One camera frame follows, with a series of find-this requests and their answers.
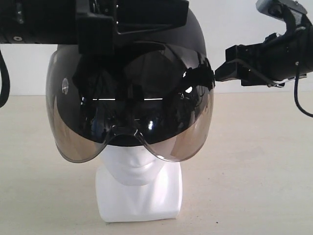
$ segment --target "black cable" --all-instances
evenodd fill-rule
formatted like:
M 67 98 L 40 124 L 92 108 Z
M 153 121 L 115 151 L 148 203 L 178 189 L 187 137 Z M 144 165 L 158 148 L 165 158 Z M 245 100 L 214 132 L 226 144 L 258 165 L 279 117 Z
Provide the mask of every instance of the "black cable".
M 299 56 L 299 61 L 296 62 L 296 77 L 295 77 L 295 82 L 294 82 L 294 101 L 295 101 L 295 104 L 297 106 L 297 108 L 305 115 L 313 118 L 313 114 L 307 112 L 304 108 L 302 108 L 302 106 L 300 105 L 299 103 L 299 97 L 298 97 L 298 88 L 299 88 L 299 80 L 300 80 L 300 66 L 302 65 L 302 62 L 303 62 L 303 58 L 304 58 L 304 55 L 305 55 L 305 52 L 306 50 L 308 49 L 307 46 L 308 46 L 308 42 L 310 42 L 310 27 L 308 26 L 306 28 L 307 30 L 307 38 L 306 38 L 306 42 L 304 43 L 304 46 L 303 46 L 303 50 L 300 51 L 300 56 Z M 299 38 L 298 37 L 298 48 L 300 49 L 300 42 L 299 42 Z
M 10 95 L 10 76 L 0 50 L 0 70 L 1 70 L 1 93 L 0 108 L 3 107 L 9 99 Z

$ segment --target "mannequin face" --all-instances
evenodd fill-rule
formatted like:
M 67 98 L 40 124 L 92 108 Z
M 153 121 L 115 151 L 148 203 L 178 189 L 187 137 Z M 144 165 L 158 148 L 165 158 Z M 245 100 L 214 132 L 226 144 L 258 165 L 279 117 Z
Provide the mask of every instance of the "mannequin face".
M 108 145 L 100 154 L 110 174 L 126 186 L 151 183 L 165 165 L 144 146 L 117 147 Z

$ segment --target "white wall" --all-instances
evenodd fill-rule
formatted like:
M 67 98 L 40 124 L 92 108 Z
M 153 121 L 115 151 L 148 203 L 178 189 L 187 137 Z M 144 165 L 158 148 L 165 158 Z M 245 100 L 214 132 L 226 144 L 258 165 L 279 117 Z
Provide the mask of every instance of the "white wall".
M 206 38 L 208 57 L 213 69 L 225 57 L 225 49 L 237 44 L 262 42 L 274 32 L 284 33 L 285 24 L 262 15 L 256 10 L 256 0 L 189 0 Z M 313 20 L 313 1 L 300 1 Z M 12 95 L 44 95 L 49 58 L 56 46 L 2 45 L 2 53 L 11 75 Z M 283 89 L 241 87 L 240 81 L 217 83 L 217 92 L 291 91 L 293 83 Z M 300 89 L 313 90 L 313 75 L 300 83 Z

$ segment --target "beige table surface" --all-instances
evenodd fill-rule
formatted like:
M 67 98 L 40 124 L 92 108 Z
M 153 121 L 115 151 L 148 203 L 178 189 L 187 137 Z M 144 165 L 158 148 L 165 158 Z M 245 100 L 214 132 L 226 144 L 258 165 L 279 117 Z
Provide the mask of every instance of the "beige table surface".
M 313 111 L 313 94 L 300 98 Z M 216 95 L 209 139 L 182 164 L 177 220 L 103 222 L 100 162 L 62 159 L 44 97 L 0 109 L 0 160 L 0 235 L 313 234 L 313 119 L 291 93 Z

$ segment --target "reflective visor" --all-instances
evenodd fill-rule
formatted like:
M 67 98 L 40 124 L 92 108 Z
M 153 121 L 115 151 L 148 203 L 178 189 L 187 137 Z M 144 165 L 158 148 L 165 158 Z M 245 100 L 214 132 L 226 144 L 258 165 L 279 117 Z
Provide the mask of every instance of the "reflective visor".
M 134 43 L 106 57 L 66 46 L 51 57 L 46 101 L 68 161 L 89 161 L 111 144 L 181 162 L 205 143 L 213 88 L 207 58 L 182 47 Z

